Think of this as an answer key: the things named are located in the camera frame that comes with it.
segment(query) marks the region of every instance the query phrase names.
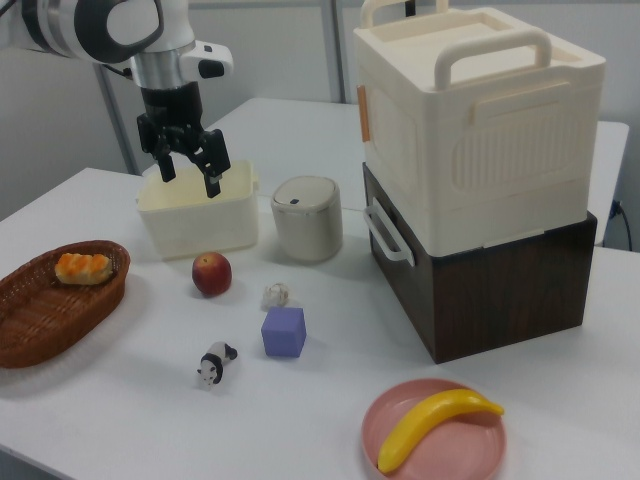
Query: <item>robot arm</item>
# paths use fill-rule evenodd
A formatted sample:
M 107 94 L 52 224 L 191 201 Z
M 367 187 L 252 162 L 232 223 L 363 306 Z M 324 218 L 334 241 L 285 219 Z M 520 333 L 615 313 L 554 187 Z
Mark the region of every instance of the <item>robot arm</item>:
M 226 47 L 195 40 L 188 8 L 188 0 L 0 0 L 0 48 L 130 61 L 146 110 L 138 117 L 142 150 L 165 182 L 175 178 L 171 152 L 186 155 L 214 197 L 230 163 L 222 132 L 202 128 L 197 82 L 230 74 L 233 59 Z

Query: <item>dark wooden box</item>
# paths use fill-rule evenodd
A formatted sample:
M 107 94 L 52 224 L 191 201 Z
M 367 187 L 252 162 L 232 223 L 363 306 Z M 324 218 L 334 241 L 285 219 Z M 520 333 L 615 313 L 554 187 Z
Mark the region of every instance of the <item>dark wooden box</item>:
M 591 213 L 536 237 L 432 257 L 363 168 L 367 204 L 380 202 L 416 265 L 388 260 L 370 235 L 371 251 L 436 363 L 582 324 L 597 226 Z

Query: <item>wicker basket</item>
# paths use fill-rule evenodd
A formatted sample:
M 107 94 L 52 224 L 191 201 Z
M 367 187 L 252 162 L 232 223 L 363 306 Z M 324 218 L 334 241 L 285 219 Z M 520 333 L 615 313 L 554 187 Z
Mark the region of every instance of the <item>wicker basket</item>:
M 55 274 L 63 253 L 111 259 L 113 275 L 100 285 L 64 285 Z M 124 296 L 129 253 L 105 240 L 74 243 L 34 258 L 0 281 L 0 367 L 37 365 L 74 345 Z

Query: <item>yellow banana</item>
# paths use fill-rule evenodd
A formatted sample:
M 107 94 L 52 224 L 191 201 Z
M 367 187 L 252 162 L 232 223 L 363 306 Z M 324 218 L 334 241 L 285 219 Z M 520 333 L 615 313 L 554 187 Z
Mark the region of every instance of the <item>yellow banana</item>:
M 393 428 L 378 453 L 378 470 L 390 473 L 406 460 L 420 440 L 445 420 L 473 412 L 502 415 L 504 409 L 473 390 L 445 390 L 422 400 Z

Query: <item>red apple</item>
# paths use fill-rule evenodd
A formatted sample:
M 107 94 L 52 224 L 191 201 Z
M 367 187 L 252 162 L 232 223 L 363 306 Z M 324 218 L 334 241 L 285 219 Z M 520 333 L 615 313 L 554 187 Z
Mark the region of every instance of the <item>red apple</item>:
M 203 253 L 193 261 L 191 278 L 204 295 L 220 295 L 231 286 L 231 265 L 217 252 Z

